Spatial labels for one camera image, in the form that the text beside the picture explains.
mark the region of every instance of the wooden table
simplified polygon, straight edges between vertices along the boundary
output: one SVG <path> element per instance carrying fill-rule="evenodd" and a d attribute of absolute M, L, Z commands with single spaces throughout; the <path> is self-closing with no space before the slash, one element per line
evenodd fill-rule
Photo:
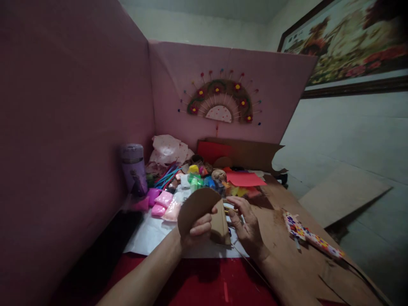
<path fill-rule="evenodd" d="M 312 233 L 320 236 L 333 247 L 341 248 L 289 191 L 273 177 L 265 176 L 265 179 L 267 185 L 263 186 L 262 190 L 266 194 L 266 198 L 250 202 L 258 218 L 263 240 L 280 262 L 279 266 L 282 269 L 280 273 L 286 274 L 288 281 L 295 288 L 305 288 L 306 290 L 302 290 L 303 294 L 309 294 L 318 299 L 343 302 L 337 295 L 339 294 L 353 306 L 382 305 L 367 284 L 354 271 L 340 267 L 314 247 L 309 246 L 308 249 L 301 247 L 301 253 L 298 252 L 295 242 L 289 237 L 281 208 L 286 209 L 292 215 L 299 215 L 297 219 Z M 358 268 L 349 257 L 346 256 L 345 259 Z M 333 284 L 336 288 L 333 290 L 319 277 L 324 269 L 329 269 L 332 277 L 336 280 Z"/>

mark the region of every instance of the purple thermos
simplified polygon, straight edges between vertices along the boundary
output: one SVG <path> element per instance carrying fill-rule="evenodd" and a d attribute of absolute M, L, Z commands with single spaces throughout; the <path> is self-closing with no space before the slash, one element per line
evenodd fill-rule
<path fill-rule="evenodd" d="M 129 193 L 138 198 L 144 197 L 147 194 L 147 181 L 143 146 L 141 144 L 125 144 L 121 146 L 120 157 Z"/>

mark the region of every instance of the human hand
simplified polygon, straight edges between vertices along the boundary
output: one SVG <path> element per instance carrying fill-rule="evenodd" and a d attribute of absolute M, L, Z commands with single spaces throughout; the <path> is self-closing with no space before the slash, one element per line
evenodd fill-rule
<path fill-rule="evenodd" d="M 211 214 L 217 213 L 217 207 L 214 206 L 211 210 Z M 199 218 L 190 229 L 190 233 L 181 240 L 183 248 L 191 247 L 200 241 L 210 238 L 211 234 L 211 214 L 205 214 Z"/>
<path fill-rule="evenodd" d="M 228 212 L 238 239 L 245 251 L 256 262 L 264 261 L 270 255 L 270 252 L 262 240 L 258 219 L 253 213 L 250 204 L 247 200 L 236 196 L 227 197 L 227 200 L 234 204 L 234 207 L 244 216 L 245 224 L 242 225 L 239 217 L 233 210 Z"/>

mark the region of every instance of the paper fan decoration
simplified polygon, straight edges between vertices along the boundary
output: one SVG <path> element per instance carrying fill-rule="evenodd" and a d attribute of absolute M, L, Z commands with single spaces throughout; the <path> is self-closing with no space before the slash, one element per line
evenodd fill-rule
<path fill-rule="evenodd" d="M 257 94 L 259 90 L 248 92 L 252 80 L 244 86 L 241 83 L 244 73 L 238 81 L 235 81 L 231 79 L 233 70 L 230 70 L 228 79 L 223 77 L 223 72 L 224 70 L 221 69 L 220 78 L 213 79 L 213 71 L 210 70 L 208 82 L 204 78 L 204 73 L 201 73 L 203 84 L 200 87 L 194 81 L 191 82 L 195 87 L 194 94 L 190 95 L 184 90 L 184 93 L 190 97 L 189 103 L 180 100 L 187 105 L 187 111 L 180 109 L 178 111 L 227 123 L 233 123 L 235 119 L 239 123 L 252 123 L 254 114 L 262 113 L 261 110 L 253 111 L 253 107 L 261 101 L 252 104 L 251 99 L 251 96 Z"/>

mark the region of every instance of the framed painting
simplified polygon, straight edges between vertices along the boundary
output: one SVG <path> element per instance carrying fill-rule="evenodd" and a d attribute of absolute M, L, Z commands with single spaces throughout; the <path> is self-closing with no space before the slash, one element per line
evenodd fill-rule
<path fill-rule="evenodd" d="M 408 90 L 408 44 L 393 3 L 323 0 L 283 33 L 278 52 L 319 57 L 302 99 Z"/>

